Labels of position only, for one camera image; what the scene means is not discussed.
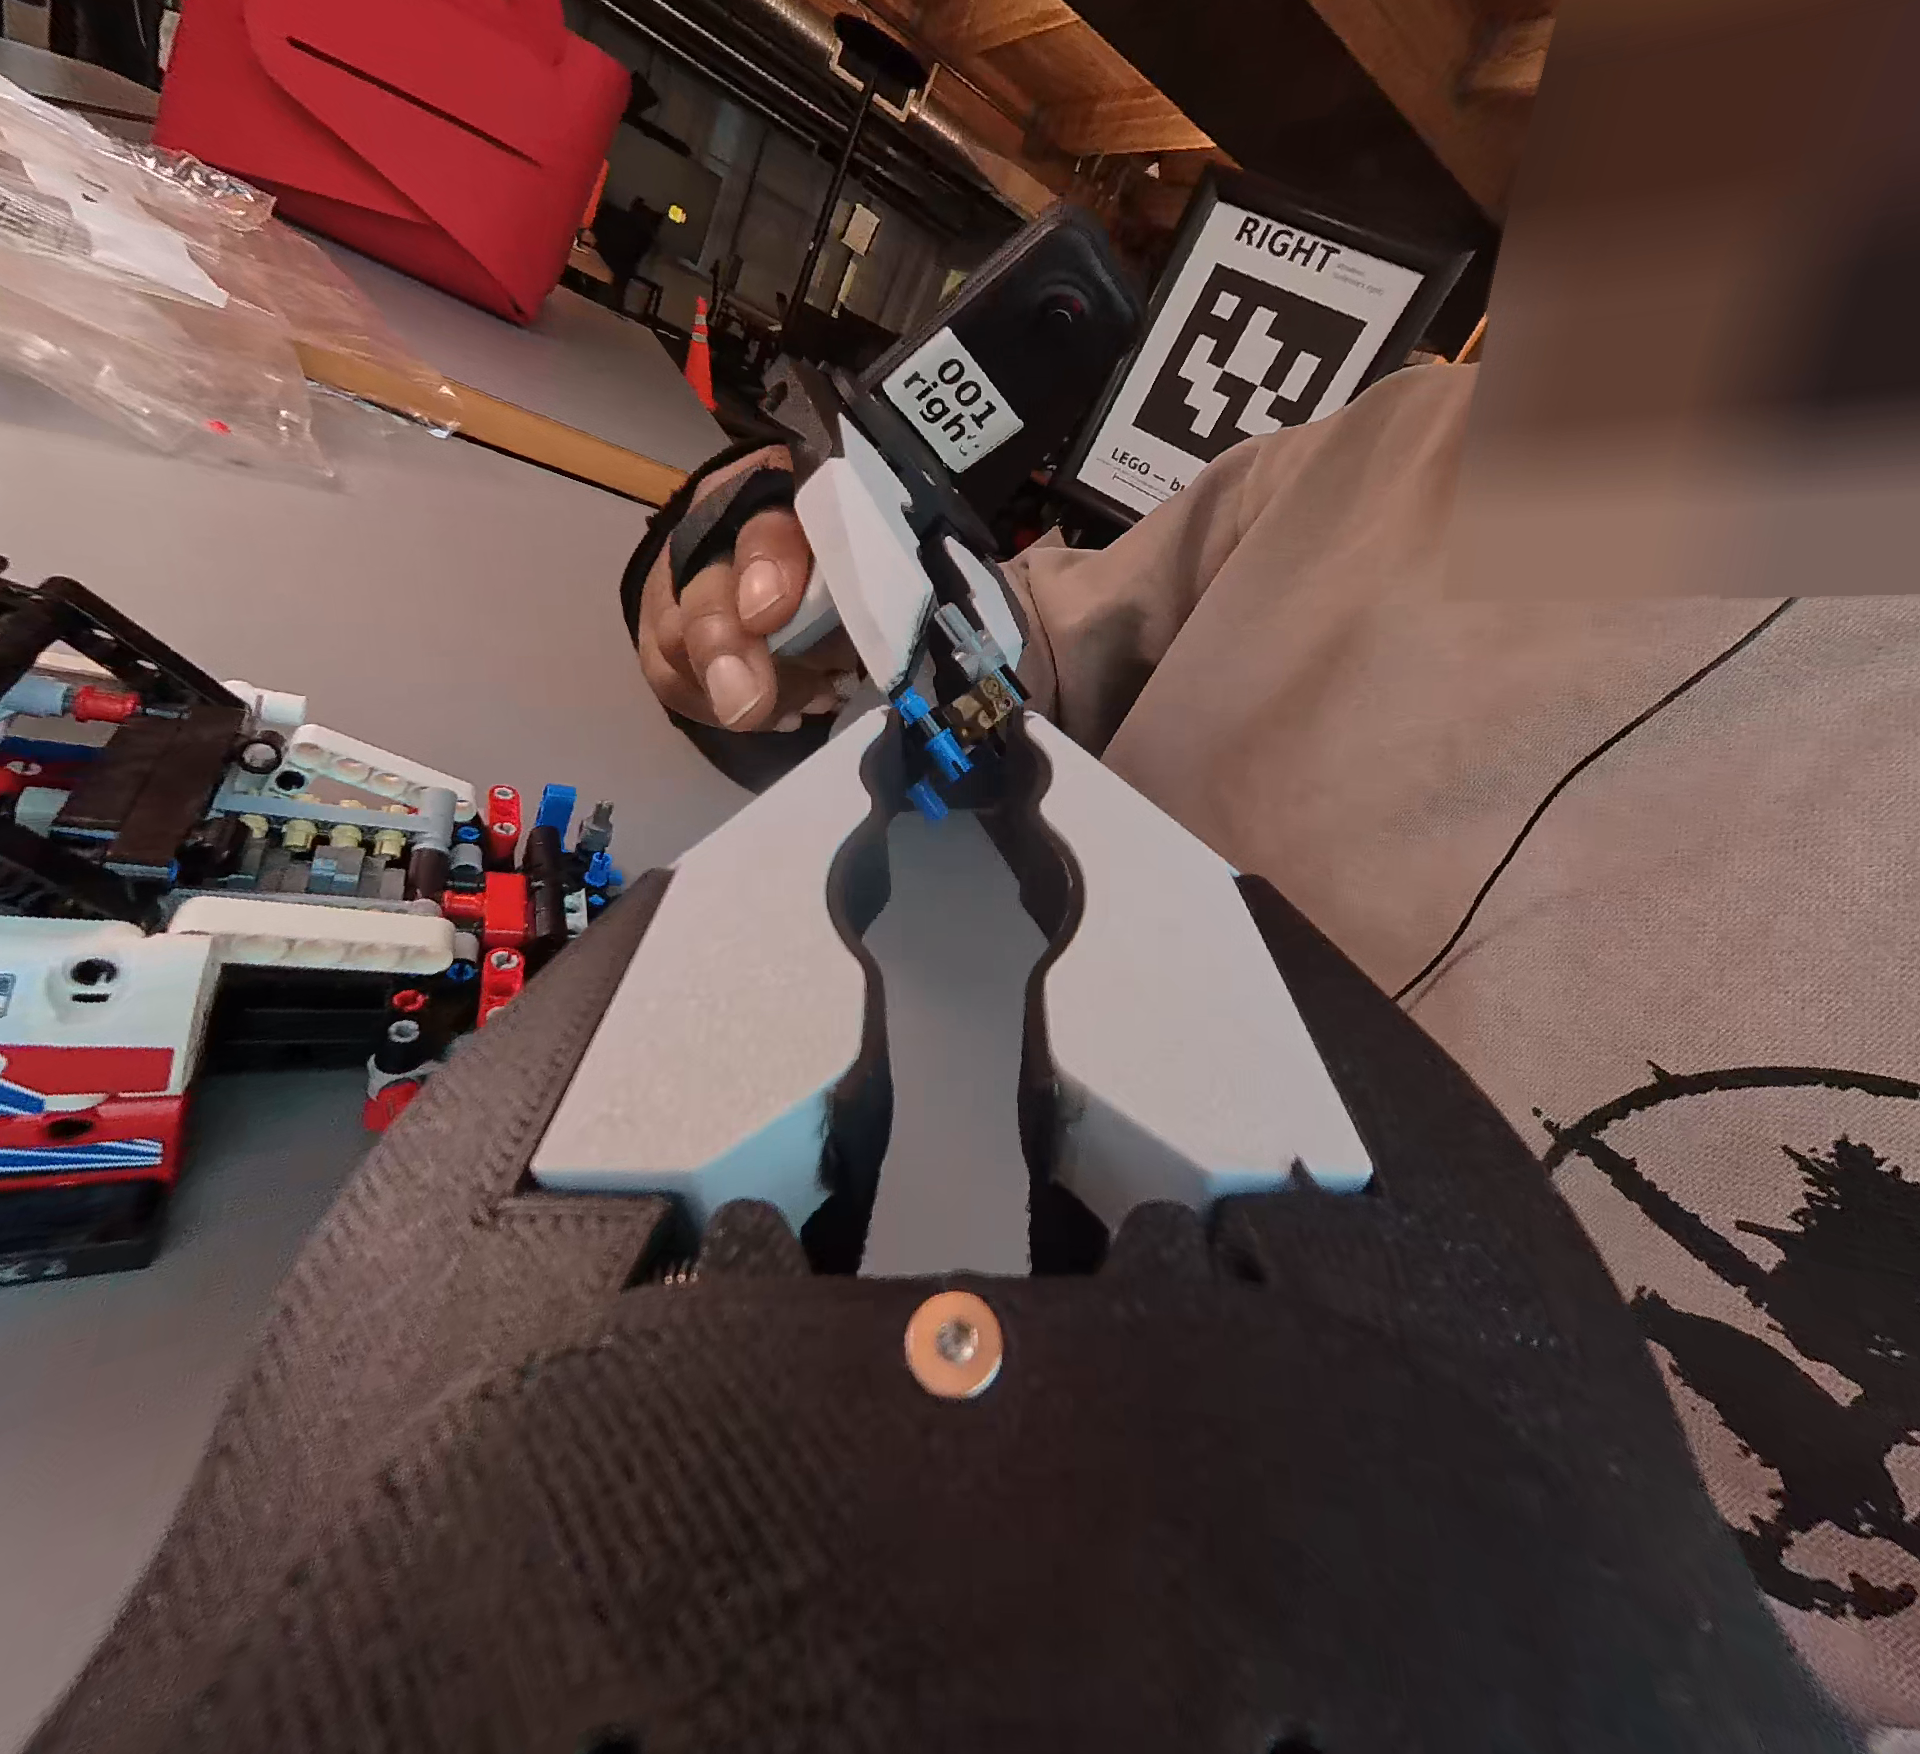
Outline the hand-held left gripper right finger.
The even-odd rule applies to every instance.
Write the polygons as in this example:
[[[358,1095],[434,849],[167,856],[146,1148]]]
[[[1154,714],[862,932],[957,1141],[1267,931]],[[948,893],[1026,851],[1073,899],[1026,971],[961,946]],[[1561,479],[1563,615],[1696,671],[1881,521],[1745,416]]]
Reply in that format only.
[[[1094,1272],[1131,1213],[1370,1186],[1375,1166],[1263,931],[1260,881],[1053,722],[1018,726],[1018,1120],[1036,1272]]]

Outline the red storage bin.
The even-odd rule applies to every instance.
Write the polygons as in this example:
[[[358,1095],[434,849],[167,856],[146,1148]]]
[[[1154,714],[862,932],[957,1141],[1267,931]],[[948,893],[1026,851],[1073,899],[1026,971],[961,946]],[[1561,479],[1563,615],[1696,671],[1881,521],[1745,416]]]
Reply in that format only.
[[[156,139],[529,326],[630,94],[562,0],[184,0]]]

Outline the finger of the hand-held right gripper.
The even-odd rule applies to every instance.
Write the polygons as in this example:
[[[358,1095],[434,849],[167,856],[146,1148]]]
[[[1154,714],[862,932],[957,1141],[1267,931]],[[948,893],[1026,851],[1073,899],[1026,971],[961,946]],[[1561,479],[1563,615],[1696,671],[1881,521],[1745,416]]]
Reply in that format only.
[[[796,513],[813,572],[790,619],[792,652],[841,631],[877,689],[910,684],[932,623],[932,578],[907,523],[910,496],[847,416],[833,447],[797,479]]]
[[[996,676],[1011,684],[1025,647],[1025,623],[1001,568],[954,536],[935,536],[935,626],[968,684]]]

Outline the toy brick race car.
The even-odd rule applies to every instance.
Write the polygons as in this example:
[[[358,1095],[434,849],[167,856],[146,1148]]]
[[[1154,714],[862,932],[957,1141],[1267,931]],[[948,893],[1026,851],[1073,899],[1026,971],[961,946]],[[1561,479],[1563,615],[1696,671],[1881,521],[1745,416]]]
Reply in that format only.
[[[364,1066],[390,1126],[620,896],[613,808],[579,803],[4,578],[4,1285],[154,1259],[207,1072]]]

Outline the person's right hand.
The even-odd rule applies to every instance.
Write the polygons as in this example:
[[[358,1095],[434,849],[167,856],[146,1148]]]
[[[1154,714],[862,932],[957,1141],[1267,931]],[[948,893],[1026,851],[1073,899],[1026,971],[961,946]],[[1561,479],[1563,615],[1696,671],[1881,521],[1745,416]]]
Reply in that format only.
[[[813,550],[786,507],[757,512],[733,554],[682,586],[660,556],[636,641],[660,705],[724,734],[790,734],[805,718],[836,714],[862,676],[851,641],[832,633],[801,652],[771,647],[812,576]]]

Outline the black pole stand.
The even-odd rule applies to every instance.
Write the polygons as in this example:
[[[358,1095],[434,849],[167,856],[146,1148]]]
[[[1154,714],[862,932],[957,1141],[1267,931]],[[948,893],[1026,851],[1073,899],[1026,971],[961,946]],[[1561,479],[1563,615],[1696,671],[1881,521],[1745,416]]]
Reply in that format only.
[[[930,72],[927,63],[876,22],[854,11],[833,18],[830,72],[854,86],[855,105],[836,158],[827,198],[818,213],[805,260],[784,302],[783,330],[805,313],[809,287],[830,241],[833,212],[844,195],[851,156],[876,108],[903,123],[922,99]]]

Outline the person's beige sweatshirt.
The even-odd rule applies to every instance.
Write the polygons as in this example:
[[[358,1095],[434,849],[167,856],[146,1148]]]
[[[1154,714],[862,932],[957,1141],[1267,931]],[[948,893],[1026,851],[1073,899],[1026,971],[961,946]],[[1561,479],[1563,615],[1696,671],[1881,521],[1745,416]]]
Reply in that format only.
[[[1805,601],[1547,808],[1764,603],[1168,650],[1107,761],[1271,879],[1549,1169],[1790,1638],[1917,1749],[1917,603]]]

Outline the grey desk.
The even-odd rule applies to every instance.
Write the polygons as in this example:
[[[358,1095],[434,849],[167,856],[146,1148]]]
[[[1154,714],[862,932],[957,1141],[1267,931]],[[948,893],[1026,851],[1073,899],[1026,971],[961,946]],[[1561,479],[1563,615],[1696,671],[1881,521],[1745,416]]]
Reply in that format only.
[[[68,575],[222,678],[473,782],[613,801],[642,873],[747,793],[652,702],[616,603],[648,512],[316,399],[324,482],[173,462],[4,377],[13,572]],[[144,1270],[4,1293],[3,1737],[28,1740],[157,1545],[307,1232],[371,1135],[350,1071],[215,1076]]]

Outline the small black brick beam assembly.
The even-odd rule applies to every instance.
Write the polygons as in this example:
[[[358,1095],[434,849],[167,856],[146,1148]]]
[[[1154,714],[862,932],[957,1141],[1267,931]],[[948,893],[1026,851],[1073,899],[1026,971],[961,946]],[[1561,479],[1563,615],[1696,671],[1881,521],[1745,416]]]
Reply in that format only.
[[[998,637],[971,609],[940,605],[916,672],[887,693],[901,726],[905,799],[929,822],[971,796],[988,758],[1004,751],[1026,704],[1018,678],[1021,633]]]

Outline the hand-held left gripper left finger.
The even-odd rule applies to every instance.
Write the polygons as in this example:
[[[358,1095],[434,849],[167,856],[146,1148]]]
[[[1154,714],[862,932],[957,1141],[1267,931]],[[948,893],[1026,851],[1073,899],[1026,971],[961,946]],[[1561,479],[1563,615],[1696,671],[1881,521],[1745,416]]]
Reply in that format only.
[[[534,1182],[660,1195],[697,1234],[780,1213],[818,1272],[855,1273],[893,1125],[884,982],[898,716],[858,716],[688,849],[533,1156]]]

